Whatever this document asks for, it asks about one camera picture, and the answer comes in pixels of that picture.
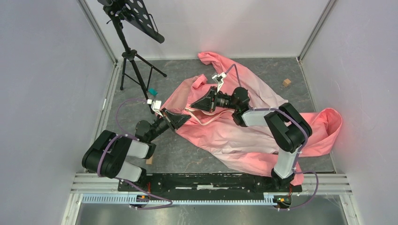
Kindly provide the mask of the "pink zip jacket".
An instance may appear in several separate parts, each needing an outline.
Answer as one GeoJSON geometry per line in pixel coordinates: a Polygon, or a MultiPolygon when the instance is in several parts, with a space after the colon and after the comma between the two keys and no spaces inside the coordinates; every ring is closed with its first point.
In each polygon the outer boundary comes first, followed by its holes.
{"type": "MultiPolygon", "coordinates": [[[[211,64],[217,73],[227,72],[222,92],[232,94],[239,85],[246,88],[251,107],[275,108],[286,102],[247,67],[238,64],[236,69],[229,71],[234,64],[232,59],[215,52],[201,52],[198,58],[203,64],[211,64]]],[[[210,152],[230,169],[269,177],[277,163],[279,147],[268,127],[238,126],[230,109],[218,108],[208,113],[192,108],[192,103],[203,97],[210,86],[204,75],[186,79],[163,104],[169,111],[190,115],[177,133],[210,152]]],[[[326,108],[317,113],[304,112],[302,117],[313,133],[301,156],[329,154],[342,127],[342,116],[335,109],[326,108]]]]}

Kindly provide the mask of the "black perforated music stand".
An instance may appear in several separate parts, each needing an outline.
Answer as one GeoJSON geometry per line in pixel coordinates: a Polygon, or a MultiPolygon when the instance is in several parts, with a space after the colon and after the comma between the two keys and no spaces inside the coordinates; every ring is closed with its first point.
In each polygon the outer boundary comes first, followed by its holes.
{"type": "Polygon", "coordinates": [[[122,53],[123,61],[120,90],[124,90],[124,80],[127,77],[140,86],[145,98],[148,99],[152,72],[156,71],[163,77],[167,77],[167,75],[152,63],[140,56],[137,50],[129,47],[123,32],[122,21],[127,21],[129,24],[133,25],[135,28],[159,44],[164,43],[164,36],[159,33],[152,14],[147,11],[142,0],[98,0],[98,3],[102,5],[103,11],[109,17],[110,22],[113,24],[113,27],[124,47],[124,52],[122,53]],[[143,80],[143,77],[137,67],[135,62],[136,58],[140,59],[150,67],[150,73],[147,82],[143,80]]]}

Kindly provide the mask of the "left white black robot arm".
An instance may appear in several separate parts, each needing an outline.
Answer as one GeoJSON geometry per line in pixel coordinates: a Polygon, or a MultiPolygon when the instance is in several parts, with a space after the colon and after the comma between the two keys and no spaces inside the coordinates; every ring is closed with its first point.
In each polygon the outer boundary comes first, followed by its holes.
{"type": "Polygon", "coordinates": [[[126,157],[149,159],[155,152],[153,140],[166,130],[177,131],[190,115],[174,113],[166,108],[160,110],[161,117],[153,123],[141,120],[136,125],[134,136],[117,135],[103,130],[82,158],[82,166],[100,177],[129,180],[136,191],[147,186],[146,170],[126,161],[126,157]]]}

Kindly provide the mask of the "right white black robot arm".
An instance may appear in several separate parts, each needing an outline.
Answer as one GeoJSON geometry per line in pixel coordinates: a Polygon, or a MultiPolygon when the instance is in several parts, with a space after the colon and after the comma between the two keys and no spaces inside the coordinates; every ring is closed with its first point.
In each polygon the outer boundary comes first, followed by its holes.
{"type": "Polygon", "coordinates": [[[212,86],[190,106],[209,113],[217,107],[232,109],[233,121],[238,126],[268,127],[280,148],[277,163],[271,170],[271,186],[276,191],[284,191],[294,179],[299,153],[312,135],[312,129],[290,103],[284,103],[278,108],[252,108],[249,102],[248,91],[243,87],[235,88],[228,95],[212,86]]]}

